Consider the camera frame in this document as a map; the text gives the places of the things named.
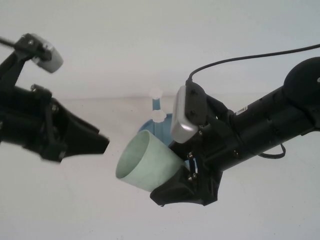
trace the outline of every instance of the cup rim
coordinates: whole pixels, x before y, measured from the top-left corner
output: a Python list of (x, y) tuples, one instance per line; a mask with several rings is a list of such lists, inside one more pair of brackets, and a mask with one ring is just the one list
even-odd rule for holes
[(116, 165), (116, 178), (125, 178), (139, 165), (150, 144), (150, 134), (150, 131), (142, 130), (130, 140)]

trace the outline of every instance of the black cable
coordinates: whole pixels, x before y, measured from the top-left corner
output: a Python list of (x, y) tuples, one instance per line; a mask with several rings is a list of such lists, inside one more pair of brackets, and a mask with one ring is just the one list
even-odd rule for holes
[(265, 159), (282, 159), (286, 155), (287, 150), (282, 144), (280, 144), (280, 146), (281, 146), (281, 149), (282, 149), (282, 153), (280, 153), (280, 154), (261, 153), (258, 156), (262, 157), (262, 158), (265, 158)]
[(288, 51), (278, 51), (278, 52), (272, 52), (272, 53), (266, 53), (266, 54), (259, 54), (259, 55), (251, 55), (251, 56), (242, 56), (242, 57), (235, 57), (235, 58), (230, 58), (226, 60), (221, 60), (221, 61), (216, 61), (214, 63), (210, 63), (208, 65), (202, 66), (194, 70), (193, 72), (190, 73), (189, 78), (187, 82), (192, 82), (192, 77), (195, 75), (197, 72), (200, 72), (204, 69), (213, 67), (218, 64), (224, 64), (224, 63), (229, 63), (229, 62), (234, 62), (234, 61), (240, 61), (240, 60), (246, 60), (246, 59), (257, 59), (257, 58), (265, 58), (265, 57), (272, 57), (272, 56), (278, 56), (278, 55), (285, 55), (285, 54), (294, 54), (294, 53), (299, 53), (299, 52), (304, 52), (312, 49), (318, 49), (320, 48), (320, 44), (313, 45), (313, 46), (307, 46), (303, 48), (298, 48), (294, 50), (288, 50)]
[(13, 41), (4, 39), (3, 37), (0, 37), (0, 44), (3, 44), (5, 46), (14, 48), (15, 47), (15, 43)]
[(39, 57), (39, 58), (41, 58), (42, 60), (45, 60), (45, 61), (51, 60), (50, 58), (48, 58), (48, 56), (44, 52), (28, 49), (27, 47), (25, 47), (23, 45), (17, 44), (15, 42), (7, 40), (7, 39), (5, 39), (3, 37), (0, 37), (0, 44), (5, 45), (5, 46), (10, 47), (10, 48), (13, 48), (13, 49), (18, 50), (18, 51), (21, 51), (21, 52), (26, 53), (26, 54), (37, 56), (37, 57)]

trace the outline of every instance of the wire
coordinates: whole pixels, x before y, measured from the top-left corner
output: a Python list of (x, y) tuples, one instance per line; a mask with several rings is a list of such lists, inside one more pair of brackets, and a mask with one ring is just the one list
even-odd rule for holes
[(191, 72), (189, 75), (189, 78), (187, 79), (187, 82), (192, 82), (192, 77), (196, 73), (198, 73), (204, 69), (213, 67), (215, 65), (234, 62), (234, 61), (240, 61), (240, 60), (246, 60), (246, 59), (257, 59), (257, 58), (265, 58), (265, 57), (279, 56), (279, 55), (285, 55), (285, 54), (294, 54), (294, 53), (304, 52), (304, 51), (318, 49), (318, 48), (320, 48), (320, 44), (313, 45), (313, 46), (307, 46), (307, 47), (303, 47), (303, 48), (298, 48), (298, 49), (294, 49), (294, 50), (288, 50), (288, 51), (278, 51), (278, 52), (272, 52), (272, 53), (266, 53), (266, 54), (242, 56), (242, 57), (235, 57), (235, 58), (230, 58), (230, 59), (226, 59), (226, 60), (216, 61), (214, 63), (210, 63), (208, 65), (199, 67), (196, 70), (194, 70), (193, 72)]
[(0, 36), (0, 44), (5, 45), (7, 47), (13, 48), (15, 50), (21, 51), (23, 53), (26, 54), (30, 54), (30, 55), (34, 55), (34, 56), (38, 56), (39, 58), (41, 58), (42, 60), (50, 60), (50, 58), (48, 58), (48, 56), (44, 53), (44, 52), (40, 52), (37, 50), (33, 50), (33, 49), (29, 49), (21, 44), (15, 43), (13, 41), (7, 40), (3, 37)]
[(3, 37), (0, 37), (0, 44), (3, 44), (5, 46), (14, 48), (15, 47), (15, 43), (13, 41), (4, 39)]

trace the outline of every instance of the paper cup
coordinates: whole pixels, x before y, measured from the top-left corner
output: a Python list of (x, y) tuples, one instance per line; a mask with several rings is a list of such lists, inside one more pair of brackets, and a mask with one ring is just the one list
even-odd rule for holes
[(148, 130), (139, 132), (126, 146), (115, 176), (130, 185), (152, 192), (186, 166), (170, 148)]

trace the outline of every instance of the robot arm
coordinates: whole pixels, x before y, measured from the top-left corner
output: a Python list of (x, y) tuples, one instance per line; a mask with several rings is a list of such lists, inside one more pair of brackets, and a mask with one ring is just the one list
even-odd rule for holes
[(0, 64), (0, 141), (22, 146), (55, 162), (74, 155), (103, 154), (109, 139), (69, 112), (48, 89), (15, 86), (28, 60), (49, 73), (57, 71), (63, 60), (56, 49), (35, 34), (23, 35), (16, 43), (0, 43), (15, 49)]
[[(223, 171), (254, 156), (283, 157), (282, 143), (319, 129), (320, 57), (301, 62), (282, 87), (235, 113), (187, 81), (175, 100), (169, 147), (187, 158), (190, 168), (181, 167), (150, 198), (161, 206), (213, 203)], [(278, 145), (282, 154), (264, 153)]]

